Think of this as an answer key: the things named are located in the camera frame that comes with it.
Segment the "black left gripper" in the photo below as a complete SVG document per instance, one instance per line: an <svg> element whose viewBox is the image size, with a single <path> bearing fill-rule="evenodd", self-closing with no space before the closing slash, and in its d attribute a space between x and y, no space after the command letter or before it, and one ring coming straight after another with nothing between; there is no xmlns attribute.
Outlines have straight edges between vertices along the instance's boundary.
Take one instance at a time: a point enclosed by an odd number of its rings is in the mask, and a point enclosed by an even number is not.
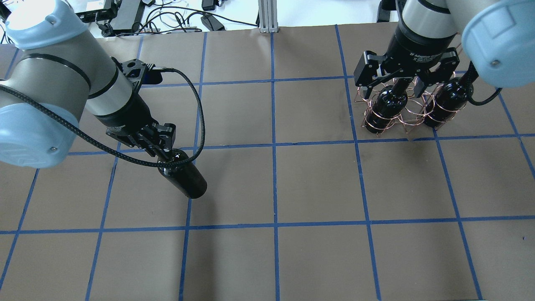
<svg viewBox="0 0 535 301"><path fill-rule="evenodd" d="M96 118L107 127L107 135L117 141L142 149L151 157L158 156L161 161L171 160L176 125L157 122L140 95L132 94L122 108Z"/></svg>

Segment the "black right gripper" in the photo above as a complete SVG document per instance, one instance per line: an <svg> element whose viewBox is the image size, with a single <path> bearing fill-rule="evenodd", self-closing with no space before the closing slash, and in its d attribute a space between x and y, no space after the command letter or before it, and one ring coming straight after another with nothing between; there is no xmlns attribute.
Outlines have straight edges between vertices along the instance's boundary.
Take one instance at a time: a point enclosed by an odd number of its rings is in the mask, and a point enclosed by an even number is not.
<svg viewBox="0 0 535 301"><path fill-rule="evenodd" d="M364 96L370 96L374 87L395 77L418 76L422 93L444 84L460 63L457 48L449 46L451 40L453 36L427 38L396 29L384 55L363 52L354 71L355 86Z"/></svg>

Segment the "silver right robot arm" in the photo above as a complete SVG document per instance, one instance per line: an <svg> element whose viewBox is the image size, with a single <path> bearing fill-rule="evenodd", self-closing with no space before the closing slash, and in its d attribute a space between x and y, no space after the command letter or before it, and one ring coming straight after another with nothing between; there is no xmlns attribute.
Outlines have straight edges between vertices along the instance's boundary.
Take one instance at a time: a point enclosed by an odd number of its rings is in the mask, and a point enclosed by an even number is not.
<svg viewBox="0 0 535 301"><path fill-rule="evenodd" d="M424 88L449 80L461 46L479 77L497 88L522 87L535 78L533 0L383 0L397 11L398 25L384 55L365 51L354 71L368 98L393 78L418 77Z"/></svg>

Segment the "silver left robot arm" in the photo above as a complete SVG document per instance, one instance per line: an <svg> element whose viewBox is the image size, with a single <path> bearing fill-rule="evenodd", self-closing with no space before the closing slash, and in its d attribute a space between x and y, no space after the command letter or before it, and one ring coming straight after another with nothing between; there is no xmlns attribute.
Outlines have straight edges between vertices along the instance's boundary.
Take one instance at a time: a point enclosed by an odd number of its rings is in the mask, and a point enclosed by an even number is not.
<svg viewBox="0 0 535 301"><path fill-rule="evenodd" d="M86 110L113 139L161 161L172 157L175 126L152 118L139 95L141 79L128 78L126 65L109 57L67 2L26 0L6 19L6 32L22 56L1 81L2 162L50 168L75 139L19 94L75 127Z"/></svg>

